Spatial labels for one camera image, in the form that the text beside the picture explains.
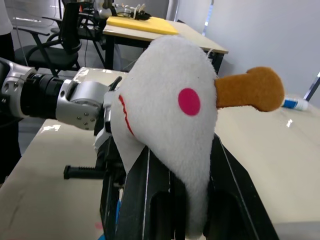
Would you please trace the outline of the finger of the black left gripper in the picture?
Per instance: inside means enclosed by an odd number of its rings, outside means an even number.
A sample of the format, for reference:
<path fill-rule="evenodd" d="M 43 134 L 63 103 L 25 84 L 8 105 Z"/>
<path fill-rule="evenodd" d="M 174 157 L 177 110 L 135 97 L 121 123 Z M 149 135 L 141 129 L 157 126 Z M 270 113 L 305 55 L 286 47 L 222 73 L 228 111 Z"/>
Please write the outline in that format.
<path fill-rule="evenodd" d="M 115 174 L 106 174 L 102 182 L 100 217 L 104 237 L 115 240 L 119 215 L 120 187 Z"/>
<path fill-rule="evenodd" d="M 101 171 L 95 167 L 66 165 L 63 171 L 64 179 L 100 179 Z"/>

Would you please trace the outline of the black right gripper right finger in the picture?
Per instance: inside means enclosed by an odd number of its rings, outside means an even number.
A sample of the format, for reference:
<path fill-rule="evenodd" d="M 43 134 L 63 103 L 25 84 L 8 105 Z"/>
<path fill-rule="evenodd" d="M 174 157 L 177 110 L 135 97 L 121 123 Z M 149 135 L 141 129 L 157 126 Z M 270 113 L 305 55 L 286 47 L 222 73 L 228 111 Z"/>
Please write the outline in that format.
<path fill-rule="evenodd" d="M 214 136 L 210 154 L 207 240 L 277 240 L 279 237 L 248 171 Z"/>

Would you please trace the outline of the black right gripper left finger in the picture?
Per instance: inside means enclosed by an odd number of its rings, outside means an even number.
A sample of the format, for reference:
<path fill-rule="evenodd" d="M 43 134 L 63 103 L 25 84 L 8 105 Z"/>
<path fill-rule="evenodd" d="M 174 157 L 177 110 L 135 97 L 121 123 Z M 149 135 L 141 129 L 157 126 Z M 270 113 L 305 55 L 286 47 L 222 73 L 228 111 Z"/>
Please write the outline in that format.
<path fill-rule="evenodd" d="M 145 147 L 126 177 L 120 208 L 122 240 L 183 240 L 186 188 Z"/>

